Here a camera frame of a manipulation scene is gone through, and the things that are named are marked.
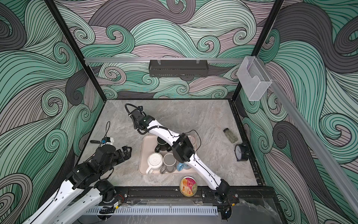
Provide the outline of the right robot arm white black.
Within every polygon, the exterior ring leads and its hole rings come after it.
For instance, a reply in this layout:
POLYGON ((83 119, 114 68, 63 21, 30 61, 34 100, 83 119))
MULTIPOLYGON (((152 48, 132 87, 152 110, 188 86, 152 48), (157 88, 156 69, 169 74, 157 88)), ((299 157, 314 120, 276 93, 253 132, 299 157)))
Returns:
POLYGON ((186 133, 175 133, 162 126, 154 117, 147 115, 142 106, 125 104, 125 110, 133 122, 134 129, 139 134, 150 133, 164 140, 172 148, 172 153, 176 160, 188 164, 205 180, 208 187, 214 191, 214 196, 218 202, 229 202, 227 196, 230 191, 230 185, 202 162, 186 133))

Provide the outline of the white ribbed mug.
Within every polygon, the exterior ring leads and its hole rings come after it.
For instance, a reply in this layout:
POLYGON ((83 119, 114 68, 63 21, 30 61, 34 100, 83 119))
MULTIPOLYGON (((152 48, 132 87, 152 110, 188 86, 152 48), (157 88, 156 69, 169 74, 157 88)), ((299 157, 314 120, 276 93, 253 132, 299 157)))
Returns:
POLYGON ((146 174, 152 174, 153 172, 159 172, 163 166, 163 156, 160 153, 152 153, 147 159, 148 168, 146 174))

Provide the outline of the black mug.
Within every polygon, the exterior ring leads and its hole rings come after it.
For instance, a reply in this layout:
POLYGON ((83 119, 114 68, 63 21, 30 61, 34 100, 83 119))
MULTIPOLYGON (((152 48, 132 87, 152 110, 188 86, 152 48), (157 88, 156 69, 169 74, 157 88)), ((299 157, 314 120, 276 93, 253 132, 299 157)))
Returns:
POLYGON ((162 151, 170 152, 172 150, 172 147, 163 139, 160 137, 157 137, 157 146, 155 147, 154 152, 159 153, 162 151))

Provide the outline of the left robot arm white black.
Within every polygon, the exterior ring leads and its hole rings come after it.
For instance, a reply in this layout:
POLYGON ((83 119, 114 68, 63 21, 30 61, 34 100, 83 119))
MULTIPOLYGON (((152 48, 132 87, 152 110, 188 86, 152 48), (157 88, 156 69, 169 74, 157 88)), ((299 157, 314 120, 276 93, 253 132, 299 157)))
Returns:
POLYGON ((26 224, 71 224, 100 202, 111 203, 120 196, 102 176, 131 158, 132 148, 116 149, 105 144, 88 160, 76 165, 59 189, 29 218, 26 224))

